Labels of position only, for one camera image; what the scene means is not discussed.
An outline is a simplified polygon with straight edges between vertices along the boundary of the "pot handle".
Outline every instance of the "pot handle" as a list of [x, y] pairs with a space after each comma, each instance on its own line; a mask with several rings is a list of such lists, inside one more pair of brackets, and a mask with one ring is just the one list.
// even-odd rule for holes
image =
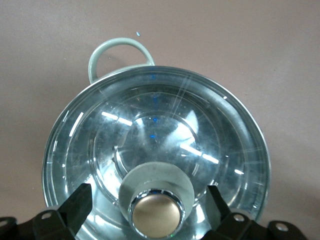
[[131, 39], [131, 38], [127, 38], [127, 37], [113, 38], [108, 41], [105, 41], [104, 43], [102, 43], [100, 46], [98, 46], [93, 51], [93, 53], [89, 59], [89, 65], [88, 65], [88, 75], [89, 75], [90, 84], [93, 84], [94, 82], [96, 82], [99, 79], [97, 77], [97, 63], [98, 63], [98, 60], [99, 60], [101, 54], [103, 52], [105, 52], [106, 50], [108, 50], [109, 48], [112, 48], [112, 47], [118, 46], [118, 45], [129, 45], [129, 46], [135, 47], [136, 49], [138, 49], [140, 52], [143, 53], [143, 55], [146, 58], [146, 63], [122, 67], [122, 68], [117, 69], [115, 71], [109, 72], [107, 75], [104, 75], [103, 78], [110, 76], [110, 75], [113, 75], [113, 74], [120, 72], [120, 71], [125, 71], [125, 70], [129, 70], [132, 68], [137, 68], [137, 67], [154, 66], [155, 65], [155, 62], [154, 62], [151, 54], [148, 52], [148, 50], [145, 48], [145, 46], [143, 46], [140, 42], [138, 42], [134, 39]]

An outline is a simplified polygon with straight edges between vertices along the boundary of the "pot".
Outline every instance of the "pot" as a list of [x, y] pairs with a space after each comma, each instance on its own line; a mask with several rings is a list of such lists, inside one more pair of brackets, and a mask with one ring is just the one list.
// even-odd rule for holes
[[[117, 45], [139, 49], [147, 62], [98, 78], [100, 55]], [[93, 208], [79, 239], [201, 239], [211, 229], [207, 185], [216, 185], [230, 208], [259, 220], [270, 185], [268, 149], [231, 92], [198, 73], [156, 66], [129, 38], [100, 45], [88, 75], [91, 85], [52, 128], [42, 173], [47, 206], [91, 184]], [[145, 202], [157, 214], [147, 229], [146, 215], [138, 212], [147, 209]], [[152, 219], [158, 226], [174, 219], [173, 227], [149, 232]]]

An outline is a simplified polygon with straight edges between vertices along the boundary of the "transparent pot lid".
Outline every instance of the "transparent pot lid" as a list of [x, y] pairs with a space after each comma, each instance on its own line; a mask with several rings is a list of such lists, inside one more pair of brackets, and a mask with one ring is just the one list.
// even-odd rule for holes
[[255, 120], [219, 84], [166, 66], [101, 79], [65, 108], [45, 150], [46, 204], [59, 205], [90, 183], [93, 208], [77, 237], [142, 239], [121, 214], [119, 188], [127, 173], [148, 162], [177, 166], [194, 189], [192, 211], [173, 239], [201, 239], [210, 230], [207, 185], [216, 185], [230, 208], [261, 216], [270, 160]]

